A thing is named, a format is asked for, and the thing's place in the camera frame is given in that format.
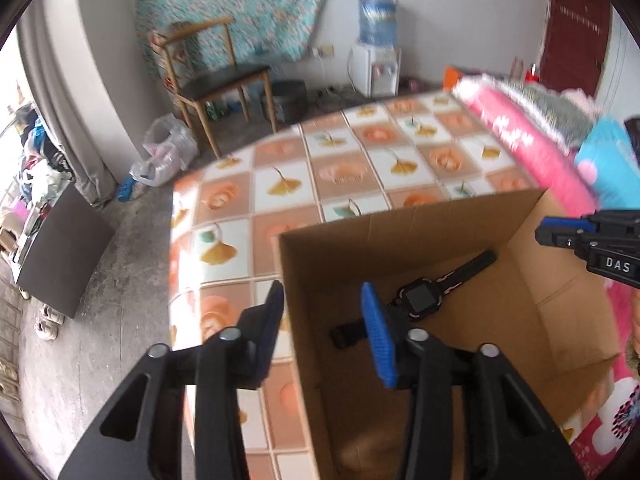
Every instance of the water bottle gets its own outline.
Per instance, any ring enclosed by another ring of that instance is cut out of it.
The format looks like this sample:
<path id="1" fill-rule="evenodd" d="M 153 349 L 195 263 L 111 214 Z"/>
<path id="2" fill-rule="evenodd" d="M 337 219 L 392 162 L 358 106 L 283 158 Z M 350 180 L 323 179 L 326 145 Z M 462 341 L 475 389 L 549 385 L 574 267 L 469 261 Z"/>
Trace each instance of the water bottle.
<path id="1" fill-rule="evenodd" d="M 394 46 L 397 40 L 398 0 L 360 0 L 360 42 Z"/>

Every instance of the cardboard box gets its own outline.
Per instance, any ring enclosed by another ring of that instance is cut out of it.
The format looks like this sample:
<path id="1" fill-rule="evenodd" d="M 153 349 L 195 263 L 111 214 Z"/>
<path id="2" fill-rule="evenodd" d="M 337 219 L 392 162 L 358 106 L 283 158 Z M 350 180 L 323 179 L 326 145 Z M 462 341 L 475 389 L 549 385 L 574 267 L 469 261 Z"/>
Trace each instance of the cardboard box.
<path id="1" fill-rule="evenodd" d="M 562 214 L 551 195 L 526 190 L 281 235 L 300 393 L 319 478 L 394 478 L 401 456 L 408 393 L 383 388 L 366 342 L 340 351 L 328 335 L 361 316 L 362 282 L 373 282 L 390 301 L 399 286 L 441 276 L 487 248 L 497 251 L 498 261 L 418 325 L 457 348 L 497 344 L 558 424 L 580 409 L 606 377 L 618 341 L 602 279 L 572 251 L 534 240 L 542 217 Z M 461 428 L 461 418 L 454 420 Z M 454 458 L 458 473 L 461 447 Z"/>

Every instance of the metal bolt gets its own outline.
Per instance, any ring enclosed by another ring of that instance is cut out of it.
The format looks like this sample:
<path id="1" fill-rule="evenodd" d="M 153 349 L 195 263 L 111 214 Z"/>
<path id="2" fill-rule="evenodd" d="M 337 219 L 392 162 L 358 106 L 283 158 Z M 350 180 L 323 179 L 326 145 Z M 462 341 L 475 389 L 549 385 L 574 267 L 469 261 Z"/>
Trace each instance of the metal bolt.
<path id="1" fill-rule="evenodd" d="M 149 352 L 147 352 L 146 354 L 149 357 L 153 357 L 154 359 L 158 359 L 159 357 L 162 357 L 163 355 L 166 355 L 168 351 L 169 351 L 169 347 L 167 345 L 164 345 L 162 343 L 158 343 L 157 345 L 153 345 L 149 349 Z"/>
<path id="2" fill-rule="evenodd" d="M 421 328 L 412 328 L 408 333 L 411 341 L 427 341 L 429 333 Z"/>
<path id="3" fill-rule="evenodd" d="M 486 355 L 487 357 L 498 357 L 498 355 L 500 355 L 500 349 L 491 343 L 482 345 L 480 347 L 480 351 L 482 352 L 482 355 Z"/>
<path id="4" fill-rule="evenodd" d="M 222 332 L 220 332 L 220 339 L 222 341 L 235 341 L 242 335 L 240 329 L 235 326 L 230 326 L 229 328 L 225 328 Z"/>

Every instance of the wooden chair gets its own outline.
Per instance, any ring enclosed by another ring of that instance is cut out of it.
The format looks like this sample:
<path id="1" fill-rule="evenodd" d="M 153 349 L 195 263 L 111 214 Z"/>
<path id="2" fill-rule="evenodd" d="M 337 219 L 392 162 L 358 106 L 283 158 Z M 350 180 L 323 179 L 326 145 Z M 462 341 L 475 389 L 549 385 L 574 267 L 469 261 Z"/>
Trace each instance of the wooden chair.
<path id="1" fill-rule="evenodd" d="M 229 25 L 235 22 L 231 16 L 224 16 L 222 18 L 216 18 L 215 20 L 207 20 L 206 22 L 192 23 L 186 27 L 180 28 L 174 34 L 169 37 L 161 37 L 158 41 L 158 46 L 162 51 L 162 57 L 166 64 L 166 69 L 169 74 L 169 79 L 174 86 L 173 92 L 175 93 L 178 101 L 178 106 L 182 111 L 184 120 L 187 126 L 193 131 L 193 123 L 189 114 L 187 105 L 193 106 L 200 118 L 204 132 L 207 134 L 209 143 L 216 154 L 217 158 L 221 158 L 222 154 L 218 149 L 218 145 L 213 137 L 213 132 L 207 119 L 207 113 L 205 110 L 205 103 L 211 101 L 213 98 L 220 94 L 228 92 L 230 90 L 238 90 L 240 96 L 240 104 L 242 105 L 242 113 L 244 118 L 249 120 L 249 110 L 246 105 L 246 98 L 244 97 L 244 91 L 242 85 L 251 83 L 258 79 L 262 79 L 264 82 L 264 93 L 267 97 L 267 108 L 269 109 L 269 118 L 271 120 L 271 127 L 273 133 L 278 131 L 278 123 L 276 121 L 276 112 L 273 106 L 273 94 L 271 93 L 271 81 L 269 80 L 269 67 L 268 65 L 254 64 L 254 63 L 238 63 L 236 61 L 236 55 L 234 54 L 233 44 L 231 43 L 231 35 L 229 34 Z M 190 80 L 183 88 L 178 85 L 178 79 L 175 76 L 174 66 L 172 65 L 171 56 L 166 46 L 175 41 L 184 40 L 202 30 L 207 28 L 217 27 L 222 25 L 224 28 L 224 40 L 226 44 L 226 53 L 229 58 L 229 65 L 220 69 L 212 70 L 201 74 L 194 79 Z"/>

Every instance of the sneaker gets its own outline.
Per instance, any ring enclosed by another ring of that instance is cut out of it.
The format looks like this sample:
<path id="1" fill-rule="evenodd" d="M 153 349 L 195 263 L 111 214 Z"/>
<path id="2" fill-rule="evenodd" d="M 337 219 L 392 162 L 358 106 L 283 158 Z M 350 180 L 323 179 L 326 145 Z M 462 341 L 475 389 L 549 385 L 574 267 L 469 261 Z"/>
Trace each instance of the sneaker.
<path id="1" fill-rule="evenodd" d="M 53 310 L 49 305 L 43 305 L 40 309 L 40 315 L 55 324 L 62 325 L 65 322 L 65 316 Z"/>
<path id="2" fill-rule="evenodd" d="M 58 337 L 58 326 L 46 319 L 37 320 L 33 327 L 36 329 L 38 337 L 44 341 L 53 341 Z"/>

